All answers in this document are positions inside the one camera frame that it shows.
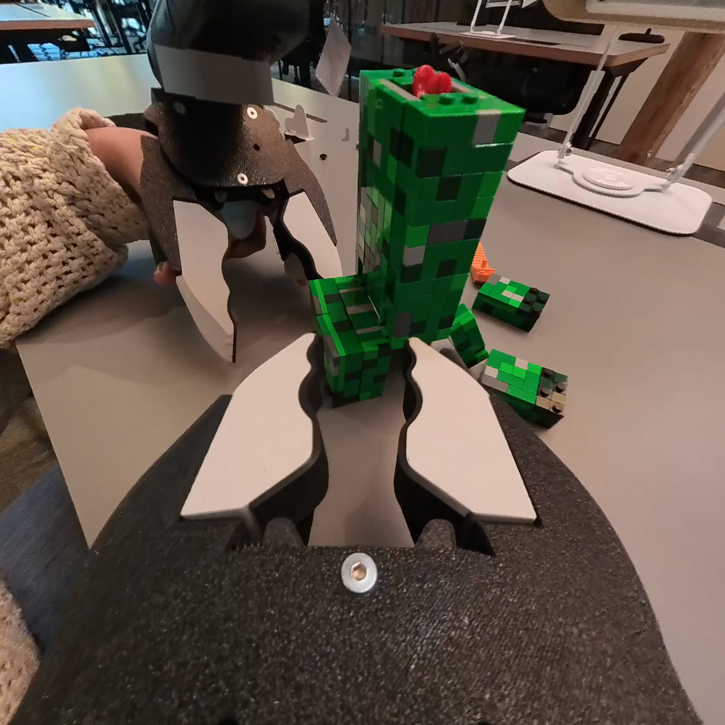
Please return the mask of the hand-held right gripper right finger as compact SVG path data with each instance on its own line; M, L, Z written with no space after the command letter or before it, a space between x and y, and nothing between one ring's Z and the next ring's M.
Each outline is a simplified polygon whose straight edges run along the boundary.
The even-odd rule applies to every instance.
M534 525L537 512L484 388L419 338L404 353L394 494L413 542L434 520L448 522L458 547L489 547L489 524Z

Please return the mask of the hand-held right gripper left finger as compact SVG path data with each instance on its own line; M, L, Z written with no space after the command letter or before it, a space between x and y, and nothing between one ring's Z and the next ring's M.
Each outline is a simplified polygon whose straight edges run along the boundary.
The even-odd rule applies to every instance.
M252 539L286 518L308 542L329 487L318 422L323 339L305 333L237 386L180 510L185 521L238 519Z

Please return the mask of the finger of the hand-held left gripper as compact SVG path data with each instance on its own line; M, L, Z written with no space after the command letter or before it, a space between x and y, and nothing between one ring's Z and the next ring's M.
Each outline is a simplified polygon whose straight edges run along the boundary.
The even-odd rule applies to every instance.
M230 291L222 273L229 247L221 220L200 204L173 201L181 272L176 278L186 307L210 347L227 363L236 358Z
M336 243L306 194L286 200L273 224L273 234L285 274L292 281L305 285L342 276Z

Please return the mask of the green lego creeper figure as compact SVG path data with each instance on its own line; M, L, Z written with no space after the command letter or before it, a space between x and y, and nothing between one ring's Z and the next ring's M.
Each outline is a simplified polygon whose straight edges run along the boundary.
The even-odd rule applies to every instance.
M371 306L361 369L411 337L488 358L463 291L524 109L453 80L415 95L413 69L359 77L358 260Z

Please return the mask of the person's left forearm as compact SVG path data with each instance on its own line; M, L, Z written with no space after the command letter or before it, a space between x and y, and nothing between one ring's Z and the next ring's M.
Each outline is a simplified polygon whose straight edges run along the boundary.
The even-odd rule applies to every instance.
M144 213L91 150L114 128L75 108L50 129L1 134L1 347L101 283L149 235Z

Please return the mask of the person's left hand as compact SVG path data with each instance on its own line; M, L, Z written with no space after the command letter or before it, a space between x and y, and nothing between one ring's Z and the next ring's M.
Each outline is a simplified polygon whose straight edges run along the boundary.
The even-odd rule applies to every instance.
M140 170L143 163L142 140L153 135L117 126L86 130L88 145L106 171L136 204L140 204Z

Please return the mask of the white paper sheet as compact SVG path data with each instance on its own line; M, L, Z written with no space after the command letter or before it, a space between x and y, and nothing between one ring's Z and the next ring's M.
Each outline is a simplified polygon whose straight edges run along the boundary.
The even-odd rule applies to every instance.
M318 82L330 96L339 96L342 82L348 73L351 44L340 25L331 20L321 56L315 68Z

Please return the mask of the orange brick separator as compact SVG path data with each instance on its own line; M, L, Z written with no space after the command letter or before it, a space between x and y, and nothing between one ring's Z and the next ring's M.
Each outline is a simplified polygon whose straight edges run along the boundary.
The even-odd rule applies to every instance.
M489 265L483 245L479 241L470 265L470 277L475 284L485 284L494 274L495 270Z

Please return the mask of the white rounded board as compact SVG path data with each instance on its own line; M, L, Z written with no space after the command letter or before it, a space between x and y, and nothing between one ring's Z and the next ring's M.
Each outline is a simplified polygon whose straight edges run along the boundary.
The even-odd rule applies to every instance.
M541 151L507 172L513 184L671 236L693 236L711 209L699 188L612 164Z

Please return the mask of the wooden table leg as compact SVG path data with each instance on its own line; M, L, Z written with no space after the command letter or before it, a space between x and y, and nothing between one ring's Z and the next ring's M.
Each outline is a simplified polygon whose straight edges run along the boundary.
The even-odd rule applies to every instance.
M724 36L685 32L631 123L616 157L646 165L720 62Z

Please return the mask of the white bracket piece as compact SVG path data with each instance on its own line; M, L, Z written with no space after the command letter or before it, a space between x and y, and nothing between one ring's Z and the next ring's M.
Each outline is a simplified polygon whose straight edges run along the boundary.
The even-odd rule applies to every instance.
M302 104L297 104L292 115L284 121L284 136L293 142L314 140L309 120Z

